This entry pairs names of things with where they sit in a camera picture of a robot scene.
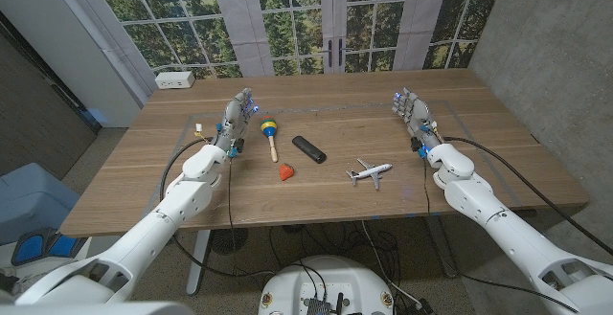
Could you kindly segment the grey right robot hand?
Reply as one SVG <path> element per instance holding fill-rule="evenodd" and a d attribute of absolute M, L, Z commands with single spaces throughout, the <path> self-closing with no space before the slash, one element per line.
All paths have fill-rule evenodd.
<path fill-rule="evenodd" d="M 437 129 L 437 122 L 432 118 L 427 103 L 419 96 L 404 88 L 395 93 L 392 111 L 397 113 L 406 124 L 411 136 L 411 149 L 420 158 L 425 159 L 432 148 L 441 145 L 443 138 Z"/>

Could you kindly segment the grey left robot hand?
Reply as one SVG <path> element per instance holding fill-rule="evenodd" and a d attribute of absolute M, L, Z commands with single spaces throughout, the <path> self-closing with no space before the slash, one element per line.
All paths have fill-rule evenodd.
<path fill-rule="evenodd" d="M 213 145 L 229 153 L 236 140 L 244 136 L 251 117 L 258 109 L 252 99 L 251 88 L 237 93 L 226 105 Z"/>

